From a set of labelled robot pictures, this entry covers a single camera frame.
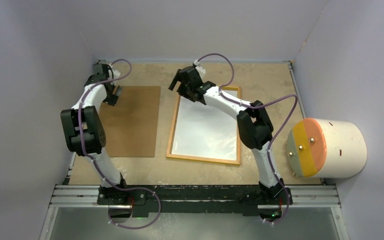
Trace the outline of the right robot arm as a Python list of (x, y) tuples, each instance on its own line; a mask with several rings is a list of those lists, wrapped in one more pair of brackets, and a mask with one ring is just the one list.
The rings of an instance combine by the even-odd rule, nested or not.
[(236, 120), (240, 141), (251, 150), (258, 169), (262, 200), (268, 204), (279, 198), (289, 201), (289, 189), (270, 156), (274, 127), (262, 102), (235, 97), (215, 83), (203, 81), (204, 75), (205, 69), (200, 65), (178, 69), (168, 88), (176, 88), (181, 97), (213, 107)]

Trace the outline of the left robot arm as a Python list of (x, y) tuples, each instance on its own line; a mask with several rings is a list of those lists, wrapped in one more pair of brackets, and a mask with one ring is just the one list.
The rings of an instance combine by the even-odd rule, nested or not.
[(94, 64), (80, 99), (60, 113), (68, 150), (90, 162), (100, 178), (100, 194), (110, 197), (118, 205), (128, 201), (129, 191), (125, 179), (106, 151), (106, 133), (99, 111), (101, 104), (116, 105), (122, 89), (115, 85), (115, 81), (120, 75), (111, 64)]

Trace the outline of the brown backing board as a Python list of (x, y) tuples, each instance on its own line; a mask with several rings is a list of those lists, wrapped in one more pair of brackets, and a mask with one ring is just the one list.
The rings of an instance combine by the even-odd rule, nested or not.
[(124, 86), (114, 106), (102, 103), (99, 118), (112, 158), (155, 156), (160, 86)]

